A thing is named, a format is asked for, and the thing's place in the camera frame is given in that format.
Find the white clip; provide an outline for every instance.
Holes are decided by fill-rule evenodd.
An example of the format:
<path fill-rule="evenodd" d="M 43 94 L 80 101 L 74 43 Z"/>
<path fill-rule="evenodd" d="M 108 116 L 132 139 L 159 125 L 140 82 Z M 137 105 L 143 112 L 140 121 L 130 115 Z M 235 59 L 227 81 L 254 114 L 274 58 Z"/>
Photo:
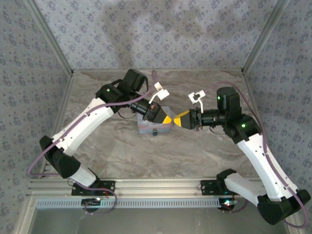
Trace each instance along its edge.
<path fill-rule="evenodd" d="M 189 94 L 189 98 L 192 102 L 192 104 L 195 104 L 195 103 L 200 103 L 200 110 L 201 110 L 201 113 L 204 113 L 204 107 L 203 107 L 203 102 L 201 101 L 201 98 L 203 98 L 204 96 L 206 96 L 204 90 L 201 90 L 197 93 L 191 93 Z"/>
<path fill-rule="evenodd" d="M 287 190 L 289 189 L 291 186 L 288 184 L 287 186 L 284 186 L 284 189 Z"/>
<path fill-rule="evenodd" d="M 149 101 L 149 104 L 152 103 L 156 96 L 158 96 L 160 100 L 163 100 L 165 97 L 169 96 L 168 90 L 163 89 L 159 82 L 157 82 L 154 86 L 157 89 L 157 92 L 153 94 L 151 100 Z"/>

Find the marble surface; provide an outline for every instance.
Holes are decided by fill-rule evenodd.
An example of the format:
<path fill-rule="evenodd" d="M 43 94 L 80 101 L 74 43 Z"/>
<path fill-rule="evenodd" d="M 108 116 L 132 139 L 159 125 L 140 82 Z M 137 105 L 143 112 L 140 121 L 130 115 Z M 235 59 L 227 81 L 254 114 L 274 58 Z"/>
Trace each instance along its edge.
<path fill-rule="evenodd" d="M 151 70 L 141 71 L 151 78 Z M 89 104 L 102 85 L 123 78 L 125 73 L 125 70 L 75 72 L 63 125 L 70 123 Z M 158 81 L 170 92 L 160 103 L 176 114 L 194 108 L 189 93 L 217 81 L 234 82 L 247 94 L 239 72 L 157 70 L 157 73 Z M 206 109 L 216 108 L 215 91 L 204 98 Z M 241 104 L 243 111 L 249 114 L 242 99 Z M 120 112 L 125 117 L 133 115 L 127 108 Z M 217 127 L 214 131 L 221 133 L 222 128 Z M 174 125 L 166 135 L 141 135 L 136 118 L 121 119 L 117 114 L 98 126 L 74 156 L 99 177 L 215 176 L 228 168 L 243 176 L 256 176 L 251 163 L 232 140 L 211 133 L 208 127 L 196 132 Z"/>

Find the black joint cover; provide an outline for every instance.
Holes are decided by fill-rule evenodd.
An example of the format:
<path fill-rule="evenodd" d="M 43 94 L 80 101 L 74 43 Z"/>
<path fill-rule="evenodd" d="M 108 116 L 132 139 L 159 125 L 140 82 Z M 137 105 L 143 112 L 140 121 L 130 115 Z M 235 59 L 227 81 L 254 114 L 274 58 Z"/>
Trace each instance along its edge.
<path fill-rule="evenodd" d="M 48 136 L 44 136 L 39 141 L 42 150 L 48 148 L 53 142 Z M 62 178 L 72 176 L 80 167 L 80 162 L 73 156 L 64 154 L 57 146 L 52 147 L 44 157 L 60 174 Z"/>
<path fill-rule="evenodd" d="M 116 88 L 112 84 L 103 85 L 100 90 L 96 92 L 96 98 L 100 98 L 105 103 L 114 103 L 130 100 L 129 97 L 125 96 L 118 88 Z M 122 107 L 124 106 L 111 106 L 114 113 L 116 113 Z"/>
<path fill-rule="evenodd" d="M 218 181 L 220 190 L 226 194 L 229 192 L 229 190 L 226 187 L 224 180 L 226 179 L 226 177 L 233 173 L 236 173 L 236 171 L 233 169 L 226 169 L 225 171 L 222 171 L 216 175 L 216 180 Z"/>
<path fill-rule="evenodd" d="M 222 125 L 224 133 L 232 138 L 235 144 L 242 140 L 248 141 L 249 137 L 261 133 L 261 129 L 256 121 L 247 115 L 228 121 Z"/>
<path fill-rule="evenodd" d="M 138 70 L 129 69 L 117 88 L 127 93 L 130 93 L 131 91 L 138 92 L 142 88 L 146 79 L 146 75 Z"/>
<path fill-rule="evenodd" d="M 305 189 L 297 191 L 297 196 L 304 205 L 311 199 L 310 194 Z M 294 196 L 283 199 L 282 201 L 270 201 L 268 196 L 264 195 L 258 196 L 258 201 L 257 207 L 259 213 L 271 225 L 296 213 L 301 208 Z"/>
<path fill-rule="evenodd" d="M 216 93 L 220 97 L 217 101 L 220 113 L 228 113 L 228 120 L 235 119 L 241 115 L 242 108 L 240 107 L 239 94 L 235 88 L 222 87 Z"/>

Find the metal bracket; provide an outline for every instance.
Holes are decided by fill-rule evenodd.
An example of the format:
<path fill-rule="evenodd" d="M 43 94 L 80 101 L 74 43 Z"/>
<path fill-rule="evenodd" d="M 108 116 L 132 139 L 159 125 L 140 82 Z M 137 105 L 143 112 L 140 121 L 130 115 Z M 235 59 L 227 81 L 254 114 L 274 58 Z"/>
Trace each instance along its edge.
<path fill-rule="evenodd" d="M 99 183 L 99 188 L 110 189 L 113 192 L 115 191 L 116 182 L 113 180 L 101 180 Z M 100 190 L 87 190 L 76 183 L 73 184 L 72 196 L 113 196 L 111 193 L 100 191 Z"/>
<path fill-rule="evenodd" d="M 201 194 L 203 196 L 207 195 L 236 195 L 236 193 L 231 192 L 227 189 L 223 189 L 220 181 L 215 180 L 201 180 L 200 181 Z"/>

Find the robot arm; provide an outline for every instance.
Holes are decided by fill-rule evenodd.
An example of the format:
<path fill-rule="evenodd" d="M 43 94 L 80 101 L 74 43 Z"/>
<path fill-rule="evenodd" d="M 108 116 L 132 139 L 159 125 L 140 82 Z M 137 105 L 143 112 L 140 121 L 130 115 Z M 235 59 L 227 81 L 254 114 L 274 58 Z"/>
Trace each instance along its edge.
<path fill-rule="evenodd" d="M 133 112 L 142 114 L 143 120 L 150 122 L 171 122 L 171 118 L 153 100 L 148 101 L 142 98 L 122 106 L 103 106 L 106 103 L 125 102 L 140 97 L 137 92 L 141 89 L 146 79 L 147 77 L 144 74 L 130 69 L 123 80 L 103 85 L 87 108 L 63 130 L 52 138 L 48 136 L 41 138 L 40 145 L 42 150 L 45 150 L 58 140 L 58 143 L 45 154 L 45 158 L 62 178 L 71 178 L 86 187 L 97 187 L 99 181 L 97 176 L 75 159 L 73 154 L 95 128 L 110 118 L 120 108 L 129 107 Z M 159 83 L 156 83 L 156 88 L 157 92 L 153 98 L 158 96 L 162 100 L 169 95 L 168 91 L 163 90 Z M 70 130 L 69 133 L 61 138 L 68 130 Z"/>
<path fill-rule="evenodd" d="M 297 212 L 300 206 L 288 188 L 298 195 L 303 204 L 306 204 L 311 197 L 307 190 L 299 190 L 287 177 L 271 151 L 268 150 L 269 158 L 288 184 L 288 188 L 278 179 L 265 156 L 261 129 L 251 116 L 242 114 L 239 94 L 236 90 L 232 87 L 218 89 L 218 109 L 215 110 L 203 110 L 200 99 L 204 96 L 203 91 L 190 94 L 192 103 L 199 102 L 201 108 L 197 107 L 178 115 L 174 119 L 175 124 L 182 128 L 196 130 L 203 129 L 203 126 L 221 125 L 225 134 L 246 154 L 263 183 L 263 186 L 258 186 L 243 178 L 236 171 L 228 169 L 217 175 L 223 187 L 252 202 L 258 207 L 262 217 L 271 224 Z"/>

